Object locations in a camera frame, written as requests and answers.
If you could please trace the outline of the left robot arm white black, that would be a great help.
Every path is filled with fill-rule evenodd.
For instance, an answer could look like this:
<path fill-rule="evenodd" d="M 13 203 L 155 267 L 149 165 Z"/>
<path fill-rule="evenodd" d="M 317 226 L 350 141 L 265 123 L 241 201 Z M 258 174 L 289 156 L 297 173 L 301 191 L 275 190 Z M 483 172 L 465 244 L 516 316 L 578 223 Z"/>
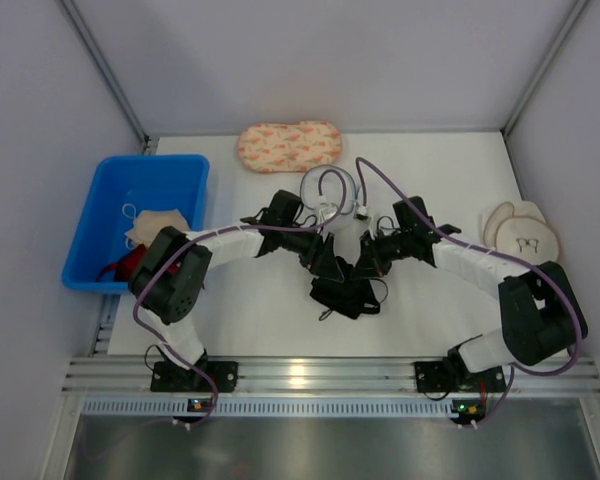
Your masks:
<path fill-rule="evenodd" d="M 337 204 L 326 203 L 327 212 L 304 227 L 296 221 L 303 208 L 301 198 L 280 190 L 258 214 L 223 228 L 199 232 L 163 228 L 129 280 L 129 291 L 136 298 L 134 322 L 156 338 L 166 360 L 213 385 L 192 317 L 208 271 L 283 249 L 296 254 L 313 276 L 342 282 L 334 235 L 323 230 L 345 205 L 345 196 Z"/>

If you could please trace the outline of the red bra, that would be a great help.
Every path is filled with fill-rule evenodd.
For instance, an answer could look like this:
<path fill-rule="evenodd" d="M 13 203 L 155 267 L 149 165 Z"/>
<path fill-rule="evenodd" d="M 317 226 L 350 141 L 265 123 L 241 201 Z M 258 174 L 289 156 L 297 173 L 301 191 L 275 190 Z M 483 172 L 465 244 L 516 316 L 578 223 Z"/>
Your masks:
<path fill-rule="evenodd" d="M 180 278 L 178 274 L 182 270 L 181 265 L 189 257 L 200 260 L 201 270 L 187 270 Z M 102 291 L 120 292 L 127 288 L 134 272 L 141 265 L 147 264 L 150 280 L 156 280 L 151 290 L 170 287 L 173 292 L 192 291 L 197 294 L 200 289 L 204 289 L 204 276 L 206 269 L 211 267 L 211 258 L 211 250 L 204 245 L 190 246 L 184 243 L 175 247 L 151 248 L 141 245 L 116 262 L 106 265 L 98 274 L 96 282 Z"/>

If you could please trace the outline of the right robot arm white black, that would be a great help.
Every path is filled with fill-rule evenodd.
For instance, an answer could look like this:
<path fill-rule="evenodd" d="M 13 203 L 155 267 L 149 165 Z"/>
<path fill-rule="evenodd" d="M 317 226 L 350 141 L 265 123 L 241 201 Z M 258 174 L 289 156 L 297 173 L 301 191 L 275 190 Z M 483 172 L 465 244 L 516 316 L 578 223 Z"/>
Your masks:
<path fill-rule="evenodd" d="M 394 262 L 412 258 L 457 275 L 499 304 L 498 328 L 448 351 L 447 368 L 459 380 L 504 365 L 534 374 L 535 365 L 549 357 L 580 350 L 588 325 L 562 266 L 533 265 L 474 244 L 457 227 L 436 225 L 417 196 L 393 209 L 398 222 L 393 232 L 362 234 L 353 278 L 383 277 Z"/>

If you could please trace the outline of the black bra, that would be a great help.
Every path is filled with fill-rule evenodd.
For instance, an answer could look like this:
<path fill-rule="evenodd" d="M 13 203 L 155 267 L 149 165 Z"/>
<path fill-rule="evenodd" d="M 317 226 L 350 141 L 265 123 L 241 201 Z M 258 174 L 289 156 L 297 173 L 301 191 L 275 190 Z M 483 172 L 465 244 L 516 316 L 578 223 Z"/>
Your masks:
<path fill-rule="evenodd" d="M 376 297 L 373 282 L 384 287 L 384 296 Z M 381 311 L 381 305 L 389 296 L 389 287 L 382 279 L 346 279 L 342 283 L 324 278 L 315 278 L 311 282 L 310 298 L 324 307 L 318 321 L 326 320 L 338 313 L 351 320 L 362 315 L 374 316 Z"/>

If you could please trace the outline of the floral patterned laundry bag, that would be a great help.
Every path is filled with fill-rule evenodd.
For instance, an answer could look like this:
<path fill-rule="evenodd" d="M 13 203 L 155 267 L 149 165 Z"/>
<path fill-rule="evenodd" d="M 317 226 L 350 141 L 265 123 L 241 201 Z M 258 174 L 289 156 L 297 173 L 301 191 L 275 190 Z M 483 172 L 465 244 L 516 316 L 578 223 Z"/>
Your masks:
<path fill-rule="evenodd" d="M 336 162 L 343 150 L 341 132 L 324 120 L 259 123 L 238 137 L 236 151 L 243 165 L 257 173 L 305 173 Z"/>

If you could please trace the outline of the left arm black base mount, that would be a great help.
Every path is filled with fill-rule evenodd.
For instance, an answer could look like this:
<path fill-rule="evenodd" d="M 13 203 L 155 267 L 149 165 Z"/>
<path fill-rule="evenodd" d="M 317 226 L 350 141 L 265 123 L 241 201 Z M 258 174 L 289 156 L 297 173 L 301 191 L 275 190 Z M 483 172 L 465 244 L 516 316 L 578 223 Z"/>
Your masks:
<path fill-rule="evenodd" d="M 214 382 L 219 393 L 231 393 L 238 380 L 239 364 L 234 361 L 204 360 L 200 369 Z M 212 392 L 208 380 L 199 373 L 177 366 L 170 360 L 158 361 L 153 366 L 150 391 L 158 393 Z"/>

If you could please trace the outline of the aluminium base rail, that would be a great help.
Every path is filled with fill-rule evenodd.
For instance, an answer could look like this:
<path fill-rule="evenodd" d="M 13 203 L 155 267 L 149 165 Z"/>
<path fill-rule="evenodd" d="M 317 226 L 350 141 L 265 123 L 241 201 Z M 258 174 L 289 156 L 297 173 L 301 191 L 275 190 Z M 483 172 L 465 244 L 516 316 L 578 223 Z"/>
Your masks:
<path fill-rule="evenodd" d="M 104 298 L 91 351 L 71 360 L 63 394 L 82 397 L 83 410 L 93 414 L 193 415 L 193 402 L 204 399 L 203 393 L 152 391 L 156 356 L 109 353 L 122 313 L 119 297 Z M 217 416 L 452 417 L 479 396 L 418 392 L 423 378 L 411 358 L 235 361 L 236 373 L 225 377 L 234 389 L 220 395 Z"/>

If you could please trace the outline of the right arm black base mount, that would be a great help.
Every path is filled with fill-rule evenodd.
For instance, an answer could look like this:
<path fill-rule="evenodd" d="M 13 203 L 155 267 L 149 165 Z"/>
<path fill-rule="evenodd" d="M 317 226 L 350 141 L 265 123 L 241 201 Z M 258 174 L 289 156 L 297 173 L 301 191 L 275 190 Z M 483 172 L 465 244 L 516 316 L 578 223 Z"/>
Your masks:
<path fill-rule="evenodd" d="M 506 387 L 501 367 L 469 373 L 447 360 L 417 361 L 413 367 L 421 394 L 503 393 Z"/>

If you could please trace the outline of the blue plastic bin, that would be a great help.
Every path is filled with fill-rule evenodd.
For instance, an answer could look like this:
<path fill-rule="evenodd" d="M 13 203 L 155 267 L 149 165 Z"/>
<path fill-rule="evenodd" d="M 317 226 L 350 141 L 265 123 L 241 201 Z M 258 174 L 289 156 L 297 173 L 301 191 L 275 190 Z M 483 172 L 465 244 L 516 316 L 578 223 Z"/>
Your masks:
<path fill-rule="evenodd" d="M 115 156 L 96 168 L 62 272 L 73 290 L 124 294 L 127 284 L 102 269 L 130 252 L 135 215 L 177 210 L 192 230 L 204 223 L 210 164 L 200 154 Z"/>

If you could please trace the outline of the beige bra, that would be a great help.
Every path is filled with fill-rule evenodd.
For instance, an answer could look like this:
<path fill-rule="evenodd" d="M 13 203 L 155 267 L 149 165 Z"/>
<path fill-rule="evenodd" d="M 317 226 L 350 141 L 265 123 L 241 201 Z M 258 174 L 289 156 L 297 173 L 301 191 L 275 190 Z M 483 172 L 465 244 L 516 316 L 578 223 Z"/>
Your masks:
<path fill-rule="evenodd" d="M 132 221 L 132 227 L 125 232 L 125 246 L 133 250 L 141 245 L 149 247 L 158 233 L 165 227 L 174 227 L 179 231 L 190 231 L 191 228 L 177 209 L 166 211 L 138 211 L 131 203 L 121 207 L 123 216 Z"/>

